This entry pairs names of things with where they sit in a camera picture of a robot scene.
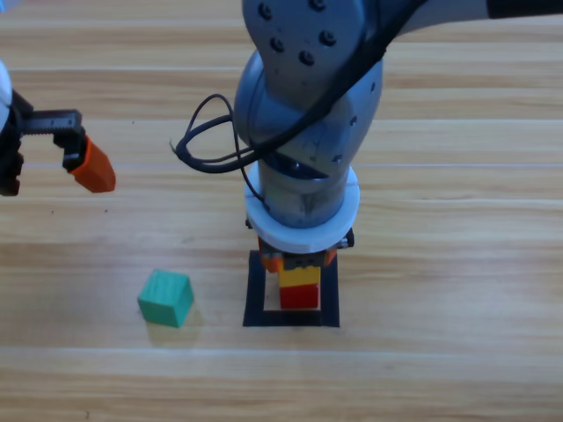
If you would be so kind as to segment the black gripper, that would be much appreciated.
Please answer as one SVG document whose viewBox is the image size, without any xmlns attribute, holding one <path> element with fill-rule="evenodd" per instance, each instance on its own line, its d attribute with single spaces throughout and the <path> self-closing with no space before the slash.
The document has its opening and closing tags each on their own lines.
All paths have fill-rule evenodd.
<svg viewBox="0 0 563 422">
<path fill-rule="evenodd" d="M 16 196 L 24 158 L 19 152 L 27 135 L 52 135 L 62 149 L 62 167 L 91 193 L 110 193 L 116 175 L 106 153 L 85 133 L 83 115 L 77 109 L 35 110 L 17 91 L 11 91 L 11 104 L 1 130 L 1 195 Z"/>
<path fill-rule="evenodd" d="M 317 252 L 294 253 L 282 251 L 258 237 L 258 249 L 249 253 L 248 269 L 261 267 L 269 273 L 279 273 L 281 270 L 295 270 L 299 268 L 329 266 L 336 258 L 339 250 L 355 246 L 355 233 L 350 229 L 335 245 Z"/>
</svg>

